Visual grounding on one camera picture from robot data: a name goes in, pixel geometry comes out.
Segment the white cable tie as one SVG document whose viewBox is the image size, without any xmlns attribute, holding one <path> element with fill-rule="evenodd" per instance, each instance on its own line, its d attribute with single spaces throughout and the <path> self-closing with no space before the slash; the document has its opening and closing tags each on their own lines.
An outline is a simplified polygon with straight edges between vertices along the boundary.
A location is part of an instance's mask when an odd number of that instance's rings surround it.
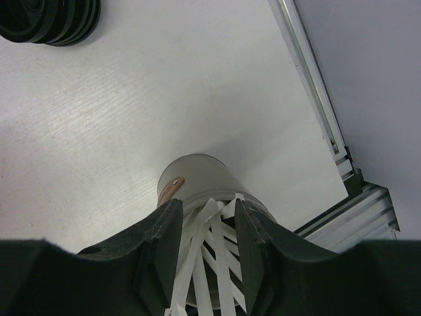
<svg viewBox="0 0 421 316">
<path fill-rule="evenodd" d="M 187 294 L 191 282 L 195 288 L 198 314 L 213 314 L 201 247 L 210 229 L 211 218 L 219 213 L 223 205 L 210 198 L 204 206 L 184 216 L 172 299 L 165 315 L 187 314 Z"/>
</svg>

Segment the stack of black cup lids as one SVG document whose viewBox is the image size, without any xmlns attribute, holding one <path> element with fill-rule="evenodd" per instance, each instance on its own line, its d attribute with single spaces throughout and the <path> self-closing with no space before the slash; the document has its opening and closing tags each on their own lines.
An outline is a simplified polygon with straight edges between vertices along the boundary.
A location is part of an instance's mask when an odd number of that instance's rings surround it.
<svg viewBox="0 0 421 316">
<path fill-rule="evenodd" d="M 102 1 L 2 1 L 1 37 L 14 43 L 68 47 L 86 40 L 101 17 Z"/>
</svg>

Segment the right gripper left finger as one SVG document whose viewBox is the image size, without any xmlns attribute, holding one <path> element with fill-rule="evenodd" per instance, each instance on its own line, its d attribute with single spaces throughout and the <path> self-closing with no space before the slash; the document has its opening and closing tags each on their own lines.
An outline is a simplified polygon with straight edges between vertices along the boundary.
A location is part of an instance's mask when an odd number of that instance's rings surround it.
<svg viewBox="0 0 421 316">
<path fill-rule="evenodd" d="M 183 205 L 167 201 L 78 253 L 47 240 L 1 242 L 2 315 L 164 315 L 170 307 Z"/>
</svg>

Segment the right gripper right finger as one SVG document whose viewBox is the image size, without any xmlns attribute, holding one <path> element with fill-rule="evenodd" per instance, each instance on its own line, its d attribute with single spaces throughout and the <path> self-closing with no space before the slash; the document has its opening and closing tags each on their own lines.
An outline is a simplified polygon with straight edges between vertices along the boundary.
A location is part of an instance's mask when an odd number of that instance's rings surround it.
<svg viewBox="0 0 421 316">
<path fill-rule="evenodd" d="M 420 243 L 369 240 L 334 253 L 237 201 L 248 315 L 419 315 Z"/>
</svg>

